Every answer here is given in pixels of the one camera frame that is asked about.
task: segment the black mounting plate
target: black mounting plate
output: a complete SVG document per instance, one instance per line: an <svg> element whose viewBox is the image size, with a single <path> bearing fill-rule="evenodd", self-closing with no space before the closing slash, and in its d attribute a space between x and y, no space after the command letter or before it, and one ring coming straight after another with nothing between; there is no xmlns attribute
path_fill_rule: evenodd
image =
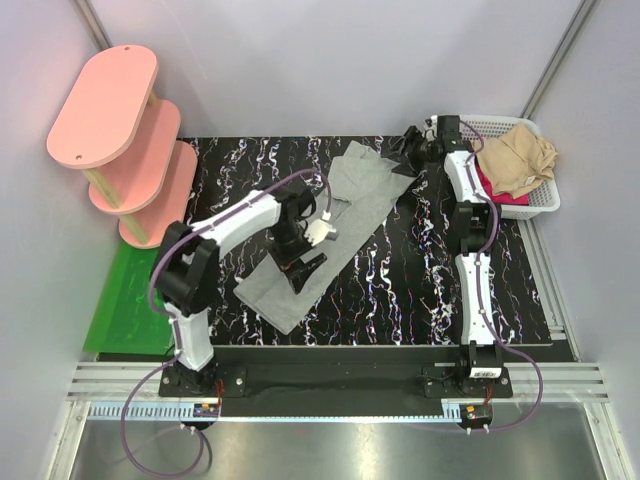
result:
<svg viewBox="0 0 640 480"><path fill-rule="evenodd" d="M247 369L225 365L216 370L211 370L202 382L203 385L210 385L210 387L202 388L190 383L176 368L165 368L160 379L158 395L160 397L216 397L218 394L215 385L218 380L222 380L224 385L222 398L243 397L247 384Z"/></svg>
<svg viewBox="0 0 640 480"><path fill-rule="evenodd" d="M484 386L473 387L465 385L464 392L456 385L455 378L448 377L452 367L422 367L424 379L424 395L427 398L478 398L486 397ZM511 378L506 368L502 369L502 375L491 385L492 398L512 398L513 388Z"/></svg>

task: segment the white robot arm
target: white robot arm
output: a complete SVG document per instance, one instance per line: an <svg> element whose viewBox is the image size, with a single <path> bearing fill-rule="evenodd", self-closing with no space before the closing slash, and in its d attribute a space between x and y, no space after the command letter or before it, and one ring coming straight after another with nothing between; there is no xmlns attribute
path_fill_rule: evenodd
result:
<svg viewBox="0 0 640 480"><path fill-rule="evenodd" d="M246 208L230 215L243 203L247 204ZM165 309L177 322L174 335L179 335L180 341L176 338L175 344L182 346L178 361L194 374L194 383L197 383L197 373L213 361L207 307L218 295L220 259L254 234L269 229L273 236L269 253L289 279L291 287L299 293L313 271L326 261L324 254L306 263L301 257L321 241L337 236L326 214L305 228L298 223L310 207L315 211L315 199L309 189L297 194L280 188L266 195L254 190L238 204L211 218L191 226L175 222L167 229L156 264L180 239L216 224L215 228L206 230L178 250L156 283Z"/></svg>
<svg viewBox="0 0 640 480"><path fill-rule="evenodd" d="M427 163L441 163L451 181L456 206L450 216L447 248L455 258L462 290L462 334L455 377L458 385L484 391L490 382L505 374L502 352L487 325L491 321L489 288L492 209L482 188L469 141L460 133L460 117L444 115L427 121L435 138L428 138L417 127L410 127L398 142L407 159L397 173L419 174ZM496 208L499 217L500 209Z"/></svg>

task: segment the beige cloth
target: beige cloth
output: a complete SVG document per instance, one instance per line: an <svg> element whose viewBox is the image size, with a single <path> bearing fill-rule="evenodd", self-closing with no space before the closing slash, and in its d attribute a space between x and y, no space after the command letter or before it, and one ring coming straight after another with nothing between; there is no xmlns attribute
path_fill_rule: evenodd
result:
<svg viewBox="0 0 640 480"><path fill-rule="evenodd" d="M479 140L472 144L474 149L480 148ZM499 138L485 139L484 149L477 156L493 194L509 193L518 198L545 180L553 180L558 152L545 138L519 123Z"/></svg>

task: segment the plastic laundry basket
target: plastic laundry basket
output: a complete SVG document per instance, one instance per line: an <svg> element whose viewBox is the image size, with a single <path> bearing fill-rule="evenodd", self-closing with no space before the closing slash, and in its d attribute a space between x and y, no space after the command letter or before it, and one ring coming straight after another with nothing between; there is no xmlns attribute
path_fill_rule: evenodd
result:
<svg viewBox="0 0 640 480"><path fill-rule="evenodd" d="M517 117L499 117L493 115L460 115L483 137L499 137L509 132L516 124L524 123L536 135L540 128L531 120ZM465 139L473 140L475 135L464 125L460 127ZM553 212L560 207L560 195L555 180L547 180L535 190L529 192L529 205L502 205L502 217L528 220L540 212Z"/></svg>

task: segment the red cloth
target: red cloth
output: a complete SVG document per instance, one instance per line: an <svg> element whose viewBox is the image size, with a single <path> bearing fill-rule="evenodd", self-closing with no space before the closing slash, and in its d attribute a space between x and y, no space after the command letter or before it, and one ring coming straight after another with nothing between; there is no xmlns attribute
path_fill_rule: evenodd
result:
<svg viewBox="0 0 640 480"><path fill-rule="evenodd" d="M529 205L529 195L522 195L518 198L513 198L509 193L501 193L500 195L493 194L493 188L491 188L491 182L487 177L484 176L482 170L480 170L480 165L476 163L476 171L478 172L478 177L480 177L480 183L482 184L482 188L487 192L489 198L493 200L494 203L502 203L507 205Z"/></svg>

